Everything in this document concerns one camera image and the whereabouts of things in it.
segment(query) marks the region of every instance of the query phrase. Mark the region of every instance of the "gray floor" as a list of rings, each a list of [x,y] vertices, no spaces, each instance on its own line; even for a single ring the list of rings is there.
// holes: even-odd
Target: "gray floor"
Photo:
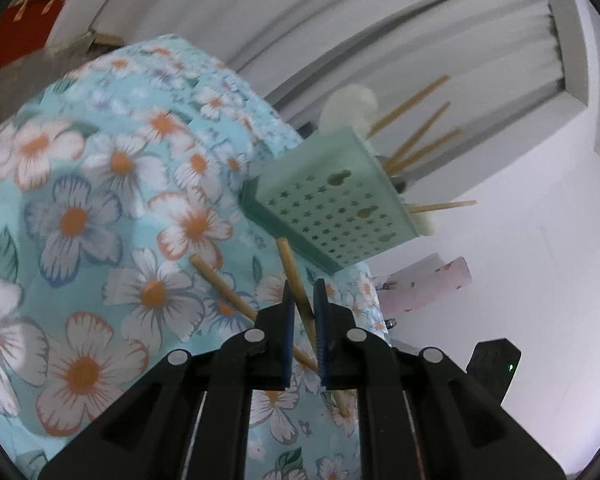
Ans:
[[[41,50],[0,70],[0,124],[31,97],[67,72],[98,57],[91,35],[61,50]]]

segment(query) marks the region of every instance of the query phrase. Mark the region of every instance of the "keyhole-shaped hole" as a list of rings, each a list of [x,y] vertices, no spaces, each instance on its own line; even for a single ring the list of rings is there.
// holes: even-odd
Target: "keyhole-shaped hole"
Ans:
[[[342,186],[346,178],[351,176],[351,172],[349,170],[341,171],[340,173],[330,174],[327,179],[327,183],[330,186]]]
[[[366,207],[364,209],[361,209],[360,211],[358,211],[358,218],[369,218],[371,216],[371,213],[373,211],[376,211],[378,209],[377,205],[373,205],[371,207]]]
[[[388,242],[395,236],[395,233],[385,234],[378,238],[381,242]]]

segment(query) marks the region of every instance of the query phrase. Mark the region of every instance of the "wooden chopstick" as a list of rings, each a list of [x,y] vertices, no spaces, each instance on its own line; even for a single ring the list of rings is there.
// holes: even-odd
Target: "wooden chopstick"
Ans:
[[[392,165],[391,167],[385,167],[384,170],[386,171],[386,173],[388,175],[397,174],[400,171],[404,170],[407,166],[410,166],[411,164],[418,162],[424,156],[429,155],[429,153],[438,149],[445,142],[448,142],[449,140],[453,139],[454,137],[457,137],[460,134],[460,132],[462,132],[462,130],[460,128],[455,128],[455,129],[451,130],[448,134],[443,135],[439,139],[434,140],[430,144],[427,144],[426,146],[420,148],[416,152],[413,152],[413,155],[410,155],[407,158],[404,158],[400,162]]]
[[[286,280],[289,282],[291,295],[294,297],[300,319],[302,320],[302,325],[304,326],[304,331],[317,356],[318,349],[315,336],[315,314],[311,308],[311,303],[309,303],[306,291],[304,290],[304,285],[302,284],[302,279],[298,273],[296,263],[294,262],[293,251],[286,238],[276,238],[276,245],[278,247],[278,252],[280,253],[280,260],[282,260],[282,267],[285,269]],[[333,395],[333,400],[335,401],[340,414],[344,416],[347,411],[347,401],[344,392],[334,390],[331,392],[331,395]]]
[[[427,119],[424,124],[419,127],[411,137],[409,137],[407,140],[405,140],[402,145],[400,146],[400,148],[398,148],[397,150],[395,150],[394,154],[392,156],[390,156],[387,160],[385,160],[382,163],[382,167],[387,170],[388,168],[391,168],[392,166],[394,166],[395,164],[397,164],[398,162],[400,162],[400,160],[402,159],[402,157],[408,153],[408,151],[416,145],[416,143],[424,136],[424,134],[426,134],[431,127],[433,126],[433,124],[440,118],[440,116],[446,112],[446,110],[451,106],[451,102],[447,101],[446,103],[444,103],[440,108],[438,108],[438,110],[436,110],[433,115]]]
[[[397,108],[394,108],[394,110],[389,112],[382,119],[375,122],[371,126],[371,130],[369,131],[369,134],[368,134],[368,136],[366,136],[366,138],[370,139],[375,134],[377,134],[380,130],[387,127],[389,124],[393,123],[397,118],[399,118],[401,115],[407,113],[415,105],[420,103],[425,97],[433,94],[433,92],[435,92],[437,88],[442,86],[444,83],[446,83],[450,79],[451,78],[448,75],[443,75],[441,78],[436,79],[433,83],[431,83],[426,88],[423,88],[422,90],[420,90],[416,95],[407,99],[400,106],[398,106]]]
[[[232,289],[229,287],[222,278],[202,259],[198,254],[194,254],[190,257],[189,261],[197,269],[197,271],[205,278],[211,285],[213,285],[220,294],[227,298],[243,316],[256,320],[256,312],[247,305]],[[294,346],[294,357],[301,365],[304,365],[309,370],[318,372],[318,365],[314,363],[312,359],[307,357],[302,351]]]
[[[409,213],[426,213],[427,211],[440,211],[442,209],[453,209],[455,207],[467,207],[476,205],[475,200],[465,200],[464,202],[443,202],[441,204],[429,205],[408,205],[406,206]]]

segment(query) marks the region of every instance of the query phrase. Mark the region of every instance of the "white wall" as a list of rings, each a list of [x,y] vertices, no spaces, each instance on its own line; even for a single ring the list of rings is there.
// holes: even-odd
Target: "white wall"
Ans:
[[[436,213],[435,236],[370,262],[387,274],[435,252],[445,261],[465,257],[473,283],[407,314],[392,335],[440,346],[462,367],[478,341],[509,338],[522,359],[504,408],[567,473],[583,469],[600,447],[600,158],[593,151],[600,37],[588,2],[576,4],[589,108],[462,196],[477,206]],[[483,146],[473,155],[490,153]],[[425,202],[439,187],[440,176],[423,179],[407,198]]]

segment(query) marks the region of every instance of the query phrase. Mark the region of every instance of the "black object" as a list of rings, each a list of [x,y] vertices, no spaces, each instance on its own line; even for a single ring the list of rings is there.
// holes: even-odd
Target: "black object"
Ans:
[[[436,348],[404,354],[314,285],[318,369],[356,389],[366,480],[564,480],[560,466]],[[64,448],[40,480],[241,480],[251,391],[291,378],[294,304],[200,356],[176,350]]]
[[[508,339],[481,341],[474,348],[466,374],[501,403],[518,369],[521,355]]]

